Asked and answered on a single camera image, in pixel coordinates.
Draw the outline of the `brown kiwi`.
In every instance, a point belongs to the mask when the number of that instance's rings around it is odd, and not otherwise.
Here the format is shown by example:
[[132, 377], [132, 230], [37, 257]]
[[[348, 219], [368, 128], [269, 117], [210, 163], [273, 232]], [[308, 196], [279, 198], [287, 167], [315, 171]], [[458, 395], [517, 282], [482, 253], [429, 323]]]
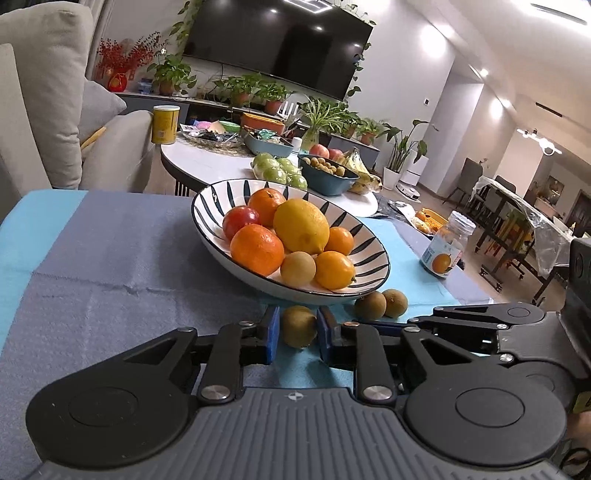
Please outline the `brown kiwi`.
[[398, 319], [404, 315], [409, 306], [407, 296], [400, 290], [388, 289], [384, 290], [383, 295], [386, 299], [386, 311], [385, 316]]
[[380, 320], [386, 314], [388, 301], [383, 293], [374, 291], [356, 299], [355, 315], [360, 321]]
[[294, 349], [304, 349], [317, 336], [314, 312], [308, 307], [291, 306], [280, 317], [280, 335], [283, 342]]

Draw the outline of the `grey blue table cloth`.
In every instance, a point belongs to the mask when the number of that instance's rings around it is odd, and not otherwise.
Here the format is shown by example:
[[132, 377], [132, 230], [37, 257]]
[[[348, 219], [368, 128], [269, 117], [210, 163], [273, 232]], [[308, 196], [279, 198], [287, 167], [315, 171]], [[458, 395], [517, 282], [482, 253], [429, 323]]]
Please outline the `grey blue table cloth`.
[[[69, 479], [25, 425], [45, 385], [179, 327], [256, 321], [273, 297], [207, 252], [186, 198], [35, 191], [1, 226], [1, 475]], [[246, 394], [208, 409], [170, 450], [118, 479], [441, 479], [401, 425], [356, 406], [353, 377], [315, 350], [277, 349], [245, 370]]]

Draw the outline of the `striped ceramic fruit bowl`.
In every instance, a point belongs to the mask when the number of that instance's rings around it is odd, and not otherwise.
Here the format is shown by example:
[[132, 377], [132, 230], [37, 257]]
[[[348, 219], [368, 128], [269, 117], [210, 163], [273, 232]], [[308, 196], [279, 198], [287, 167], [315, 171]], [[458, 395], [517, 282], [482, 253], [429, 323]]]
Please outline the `striped ceramic fruit bowl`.
[[358, 218], [308, 191], [255, 179], [197, 193], [205, 248], [250, 287], [293, 303], [331, 305], [379, 290], [391, 271], [383, 242]]

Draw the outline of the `small front yellow-orange citrus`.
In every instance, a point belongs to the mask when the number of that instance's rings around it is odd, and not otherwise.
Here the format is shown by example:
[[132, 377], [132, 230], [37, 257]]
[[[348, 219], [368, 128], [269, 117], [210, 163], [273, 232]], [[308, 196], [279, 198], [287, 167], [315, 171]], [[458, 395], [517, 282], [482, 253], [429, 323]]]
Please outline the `small front yellow-orange citrus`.
[[344, 289], [353, 283], [355, 277], [355, 265], [341, 252], [325, 251], [315, 257], [315, 282], [325, 289]]

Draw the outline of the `tan round fruit in bowl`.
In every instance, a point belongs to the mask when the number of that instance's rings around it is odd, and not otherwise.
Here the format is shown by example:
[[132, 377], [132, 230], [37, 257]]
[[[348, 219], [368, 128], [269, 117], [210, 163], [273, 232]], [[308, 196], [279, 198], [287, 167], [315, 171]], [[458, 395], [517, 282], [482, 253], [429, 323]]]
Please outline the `tan round fruit in bowl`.
[[280, 276], [283, 283], [294, 288], [310, 284], [314, 280], [316, 272], [315, 259], [303, 251], [287, 254], [280, 266]]

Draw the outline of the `red tomato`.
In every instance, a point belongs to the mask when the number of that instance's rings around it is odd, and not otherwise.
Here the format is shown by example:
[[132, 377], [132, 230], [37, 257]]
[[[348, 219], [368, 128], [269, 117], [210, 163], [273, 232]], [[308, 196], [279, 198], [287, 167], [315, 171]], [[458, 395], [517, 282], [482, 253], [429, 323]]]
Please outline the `red tomato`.
[[259, 223], [259, 213], [256, 210], [249, 206], [238, 206], [225, 214], [222, 220], [222, 230], [225, 238], [230, 241], [246, 225]]

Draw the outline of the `banana bunch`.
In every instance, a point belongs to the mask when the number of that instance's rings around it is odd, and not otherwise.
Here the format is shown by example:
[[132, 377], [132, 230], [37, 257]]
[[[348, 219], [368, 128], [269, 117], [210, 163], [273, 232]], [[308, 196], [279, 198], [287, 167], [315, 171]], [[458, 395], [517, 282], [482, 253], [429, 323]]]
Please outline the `banana bunch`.
[[379, 193], [382, 190], [382, 180], [379, 176], [370, 173], [365, 163], [361, 158], [361, 153], [358, 148], [353, 147], [352, 150], [346, 151], [342, 155], [341, 164], [346, 169], [351, 170], [356, 174], [358, 179], [349, 188], [349, 192], [358, 195], [366, 195], [369, 193]]

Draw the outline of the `back orange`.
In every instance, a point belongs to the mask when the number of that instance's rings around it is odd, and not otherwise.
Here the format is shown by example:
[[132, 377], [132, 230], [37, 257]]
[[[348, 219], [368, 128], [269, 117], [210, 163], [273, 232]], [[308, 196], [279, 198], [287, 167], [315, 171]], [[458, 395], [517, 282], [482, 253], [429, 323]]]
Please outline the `back orange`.
[[273, 227], [273, 218], [277, 208], [287, 199], [279, 191], [271, 188], [263, 188], [253, 193], [247, 206], [255, 210], [259, 215], [259, 222], [264, 227]]

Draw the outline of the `green apples cluster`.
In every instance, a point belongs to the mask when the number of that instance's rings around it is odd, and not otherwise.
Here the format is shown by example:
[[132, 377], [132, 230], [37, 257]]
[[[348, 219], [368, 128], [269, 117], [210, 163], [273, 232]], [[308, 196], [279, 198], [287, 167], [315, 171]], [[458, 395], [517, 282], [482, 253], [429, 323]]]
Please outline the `green apples cluster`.
[[252, 172], [256, 179], [287, 185], [301, 190], [308, 189], [308, 182], [301, 168], [288, 158], [259, 153], [252, 159]]

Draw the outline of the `beige sofa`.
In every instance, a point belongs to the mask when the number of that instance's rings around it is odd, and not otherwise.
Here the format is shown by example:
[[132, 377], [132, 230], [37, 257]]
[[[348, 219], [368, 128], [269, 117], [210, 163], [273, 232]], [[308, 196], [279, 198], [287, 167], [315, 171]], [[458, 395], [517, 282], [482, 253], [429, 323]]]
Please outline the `beige sofa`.
[[91, 10], [67, 1], [1, 16], [1, 214], [45, 189], [141, 193], [152, 115], [86, 77]]

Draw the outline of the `yellow can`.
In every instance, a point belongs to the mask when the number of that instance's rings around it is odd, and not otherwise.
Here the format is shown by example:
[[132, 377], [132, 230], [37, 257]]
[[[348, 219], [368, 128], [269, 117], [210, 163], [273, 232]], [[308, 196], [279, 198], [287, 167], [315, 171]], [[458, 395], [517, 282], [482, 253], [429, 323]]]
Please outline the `yellow can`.
[[152, 108], [151, 142], [155, 145], [170, 145], [176, 141], [180, 107], [156, 105]]

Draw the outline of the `red apple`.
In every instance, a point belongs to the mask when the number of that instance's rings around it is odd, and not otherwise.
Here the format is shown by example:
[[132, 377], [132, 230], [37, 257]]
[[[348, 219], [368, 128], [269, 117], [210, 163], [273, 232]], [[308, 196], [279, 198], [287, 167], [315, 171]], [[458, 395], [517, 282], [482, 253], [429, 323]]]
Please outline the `red apple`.
[[331, 157], [331, 154], [329, 154], [329, 149], [320, 143], [311, 146], [310, 154], [311, 156], [325, 159], [329, 159], [329, 157]]

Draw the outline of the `blue bowl with snacks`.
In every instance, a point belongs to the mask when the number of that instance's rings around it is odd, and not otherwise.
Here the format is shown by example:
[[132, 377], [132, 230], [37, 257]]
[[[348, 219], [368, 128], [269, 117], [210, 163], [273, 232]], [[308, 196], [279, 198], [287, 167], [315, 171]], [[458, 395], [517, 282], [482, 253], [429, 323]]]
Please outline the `blue bowl with snacks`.
[[253, 155], [269, 153], [273, 157], [287, 157], [293, 152], [290, 142], [281, 137], [273, 137], [270, 140], [259, 139], [256, 132], [243, 130], [242, 140]]

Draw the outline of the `red flower vase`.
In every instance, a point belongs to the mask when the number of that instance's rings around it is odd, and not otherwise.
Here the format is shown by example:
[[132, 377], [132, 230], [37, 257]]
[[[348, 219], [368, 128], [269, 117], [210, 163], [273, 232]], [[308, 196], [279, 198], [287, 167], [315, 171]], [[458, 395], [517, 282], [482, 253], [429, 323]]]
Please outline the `red flower vase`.
[[151, 63], [160, 49], [160, 38], [159, 32], [153, 32], [133, 42], [101, 39], [97, 49], [96, 78], [104, 81], [109, 92], [123, 92], [128, 82], [134, 79], [135, 72]]

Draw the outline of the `black wall television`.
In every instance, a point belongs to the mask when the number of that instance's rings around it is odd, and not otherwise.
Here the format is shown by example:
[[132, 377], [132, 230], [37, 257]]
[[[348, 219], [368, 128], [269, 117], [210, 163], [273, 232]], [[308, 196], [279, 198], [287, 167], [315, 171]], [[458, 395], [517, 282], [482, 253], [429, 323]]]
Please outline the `black wall television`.
[[204, 1], [184, 55], [342, 99], [372, 32], [330, 1]]

